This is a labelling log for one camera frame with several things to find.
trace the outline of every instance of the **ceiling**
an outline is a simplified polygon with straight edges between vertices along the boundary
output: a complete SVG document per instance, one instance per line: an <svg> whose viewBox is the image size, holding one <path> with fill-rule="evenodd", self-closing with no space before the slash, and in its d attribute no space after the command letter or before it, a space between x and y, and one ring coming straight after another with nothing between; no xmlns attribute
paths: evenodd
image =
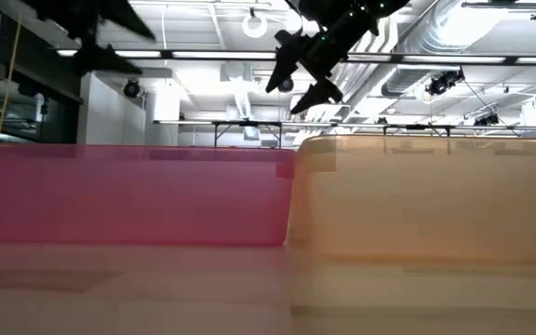
<svg viewBox="0 0 536 335"><path fill-rule="evenodd" d="M299 17L288 9L284 0L239 0L236 2L231 0L231 3L229 0L214 3L201 0L186 2L133 0L130 2L151 27L156 35L156 41L145 41L112 23L106 23L100 29L101 44L112 44L120 49L274 50L277 43L273 36L277 31L285 29L294 32L301 24ZM412 0L406 8L394 14L400 40L405 37L405 30L411 27L411 24L433 2L434 0ZM22 9L16 0L0 0L0 7L25 9ZM259 38L249 37L242 28L250 7L255 7L256 14L266 19L266 33ZM530 19L531 13L531 10L510 11L489 33L476 40L464 53L536 54L536 20ZM258 19L251 20L250 28L258 27L259 23L256 20ZM27 22L32 30L46 38L51 45L62 48L75 47L73 41L69 41L62 33L59 34L59 29L54 26L51 28L50 22L37 20L27 20ZM469 31L474 24L476 22L465 22L462 32ZM220 70L224 65L222 61L146 60L136 61L136 63L145 68L169 68L173 71L174 77L181 82L185 92L181 96L181 111L188 116L208 115L204 114L206 112L224 112L229 106L235 105L234 94L217 88ZM256 88L248 93L252 111L253 106L274 106L286 109L294 95L303 93L313 83L311 76L300 69L294 77L296 88L292 93L275 91L267 94L262 88L274 64L258 61L250 62L249 65L255 74L262 74L253 75ZM352 77L353 72L358 69L360 69L358 66L340 66L335 69L334 73L341 80L352 78L353 82L360 87L372 80L369 73L373 69L367 72L365 77ZM392 103L384 110L376 110L375 114L369 115L370 118L367 121L362 122L373 122L373 119L378 116L393 117L398 123L435 122L440 119L444 122L458 122L457 120L460 121L466 114L484 110L483 102L492 104L515 95L530 97L524 93L536 88L536 67L466 66L463 70L466 83L470 85L470 88L465 84L458 85L446 95L428 104L423 101L422 93L419 91L419 89L422 91L424 86L421 84L416 86L417 93L409 92L404 99ZM125 77L112 75L105 75L104 80L117 88L122 87L127 81ZM156 82L148 81L146 86L154 89L163 79L155 80ZM516 124L519 121L520 103L504 106L498 113L506 124Z"/></svg>

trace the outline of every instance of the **pink plastic sheet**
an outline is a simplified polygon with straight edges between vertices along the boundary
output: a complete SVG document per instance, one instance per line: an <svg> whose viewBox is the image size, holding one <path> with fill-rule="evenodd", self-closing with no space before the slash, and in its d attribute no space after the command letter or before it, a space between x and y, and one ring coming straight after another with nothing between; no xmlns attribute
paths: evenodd
<svg viewBox="0 0 536 335"><path fill-rule="evenodd" d="M0 145L0 242L278 246L295 153Z"/></svg>

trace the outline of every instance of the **pink box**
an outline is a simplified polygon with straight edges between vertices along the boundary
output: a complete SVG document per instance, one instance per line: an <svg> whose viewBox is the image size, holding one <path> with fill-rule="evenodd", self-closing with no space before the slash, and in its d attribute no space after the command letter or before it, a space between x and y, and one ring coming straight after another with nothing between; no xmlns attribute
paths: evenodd
<svg viewBox="0 0 536 335"><path fill-rule="evenodd" d="M0 242L278 246L295 153L0 145Z"/></svg>

